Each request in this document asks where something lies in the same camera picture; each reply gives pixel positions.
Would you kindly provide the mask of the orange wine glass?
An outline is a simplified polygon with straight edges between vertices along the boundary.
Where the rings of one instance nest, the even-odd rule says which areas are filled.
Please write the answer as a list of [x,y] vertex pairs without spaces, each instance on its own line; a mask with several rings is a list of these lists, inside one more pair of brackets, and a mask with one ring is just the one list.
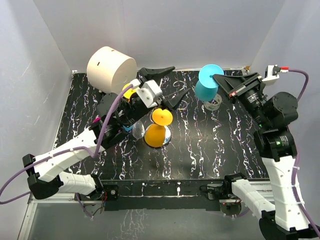
[[160,148],[171,139],[169,125],[173,121],[172,113],[167,109],[157,108],[151,114],[150,124],[144,135],[144,141],[152,148]]
[[[130,83],[127,83],[122,89],[126,89],[128,86],[130,85]],[[127,90],[124,94],[123,97],[127,100],[130,100],[131,96],[136,92],[136,89],[132,89],[130,88],[129,90]]]

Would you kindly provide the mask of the clear wine glass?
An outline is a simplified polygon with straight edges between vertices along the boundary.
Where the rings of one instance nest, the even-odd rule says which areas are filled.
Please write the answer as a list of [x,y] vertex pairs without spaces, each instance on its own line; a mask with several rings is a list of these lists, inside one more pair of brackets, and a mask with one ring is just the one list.
[[139,120],[135,122],[132,126],[132,135],[136,139],[141,139],[145,135],[144,124]]

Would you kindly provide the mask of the magenta plastic wine glass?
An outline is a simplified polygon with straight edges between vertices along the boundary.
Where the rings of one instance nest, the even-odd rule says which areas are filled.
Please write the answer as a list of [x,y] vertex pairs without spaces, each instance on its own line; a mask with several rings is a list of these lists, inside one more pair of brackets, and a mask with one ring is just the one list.
[[97,117],[97,118],[93,121],[93,124],[96,123],[96,122],[99,122],[100,119],[101,119],[100,117]]

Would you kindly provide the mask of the blue plastic wine glass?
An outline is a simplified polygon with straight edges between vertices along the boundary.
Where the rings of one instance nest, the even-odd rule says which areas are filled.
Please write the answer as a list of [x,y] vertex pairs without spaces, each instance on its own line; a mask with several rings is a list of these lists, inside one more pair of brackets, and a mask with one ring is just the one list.
[[123,126],[123,129],[126,131],[126,132],[130,132],[132,130],[133,126],[129,126],[129,127],[126,127],[126,126]]

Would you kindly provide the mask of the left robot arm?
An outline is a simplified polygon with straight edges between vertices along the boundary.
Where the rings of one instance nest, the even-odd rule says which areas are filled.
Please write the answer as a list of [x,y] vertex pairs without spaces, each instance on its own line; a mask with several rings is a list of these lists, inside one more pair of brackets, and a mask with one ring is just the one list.
[[95,174],[66,172],[70,166],[122,142],[133,126],[155,107],[175,111],[189,89],[166,99],[161,80],[175,69],[141,68],[120,93],[104,93],[96,107],[98,117],[82,133],[42,155],[27,154],[22,158],[28,175],[27,183],[37,200],[61,193],[75,193],[97,200],[104,194],[100,178]]

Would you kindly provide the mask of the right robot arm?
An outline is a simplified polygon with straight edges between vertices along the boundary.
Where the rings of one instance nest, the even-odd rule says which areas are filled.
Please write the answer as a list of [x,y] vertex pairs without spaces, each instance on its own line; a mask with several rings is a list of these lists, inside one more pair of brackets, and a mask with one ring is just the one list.
[[305,209],[297,172],[299,156],[289,124],[298,118],[298,100],[288,92],[267,98],[258,73],[246,76],[213,75],[231,102],[240,102],[258,124],[254,142],[266,167],[273,201],[263,197],[241,173],[224,178],[223,194],[238,197],[257,218],[267,240],[312,239],[320,228]]

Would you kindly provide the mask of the chrome wine glass rack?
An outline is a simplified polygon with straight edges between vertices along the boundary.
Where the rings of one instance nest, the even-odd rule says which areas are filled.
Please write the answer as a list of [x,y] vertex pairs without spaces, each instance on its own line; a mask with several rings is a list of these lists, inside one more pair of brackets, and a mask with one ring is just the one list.
[[152,148],[160,148],[171,140],[169,125],[173,122],[172,112],[177,110],[189,89],[168,98],[163,96],[160,84],[154,77],[141,76],[140,79],[143,84],[139,92],[142,94],[142,100],[146,100],[141,107],[142,116],[150,114],[152,121],[145,130],[144,141]]

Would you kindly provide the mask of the grey tape roll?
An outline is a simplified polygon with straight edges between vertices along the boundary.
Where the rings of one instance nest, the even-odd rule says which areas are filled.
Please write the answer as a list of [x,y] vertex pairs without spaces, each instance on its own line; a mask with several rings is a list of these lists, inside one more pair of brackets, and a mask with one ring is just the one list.
[[216,111],[222,102],[222,97],[217,93],[212,101],[205,101],[203,105],[209,111]]

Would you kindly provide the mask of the white cylindrical container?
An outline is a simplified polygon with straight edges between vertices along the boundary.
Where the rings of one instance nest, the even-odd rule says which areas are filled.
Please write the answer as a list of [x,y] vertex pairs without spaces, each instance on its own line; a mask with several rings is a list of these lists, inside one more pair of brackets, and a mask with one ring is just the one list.
[[104,93],[119,94],[137,76],[136,60],[109,46],[97,50],[89,59],[88,82]]

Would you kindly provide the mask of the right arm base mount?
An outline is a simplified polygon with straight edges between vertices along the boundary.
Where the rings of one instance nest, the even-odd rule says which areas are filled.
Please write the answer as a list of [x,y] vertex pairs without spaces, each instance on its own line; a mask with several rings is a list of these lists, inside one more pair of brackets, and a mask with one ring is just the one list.
[[232,219],[243,217],[250,209],[242,205],[242,200],[233,193],[228,193],[223,186],[201,185],[199,190],[208,200],[218,201],[221,216]]

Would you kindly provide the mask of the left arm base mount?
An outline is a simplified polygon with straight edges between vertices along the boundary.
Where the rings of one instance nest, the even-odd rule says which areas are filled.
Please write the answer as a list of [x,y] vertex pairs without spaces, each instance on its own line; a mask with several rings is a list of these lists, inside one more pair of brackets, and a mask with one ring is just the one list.
[[[100,186],[89,195],[84,195],[80,193],[74,194],[74,200],[79,203],[84,214],[91,220],[94,219],[98,211],[101,212],[105,209],[107,201],[116,201],[118,197],[119,186],[116,184],[100,184]],[[89,212],[86,209],[86,206],[95,205],[95,203],[89,202],[99,202],[100,207],[98,207],[94,212]]]

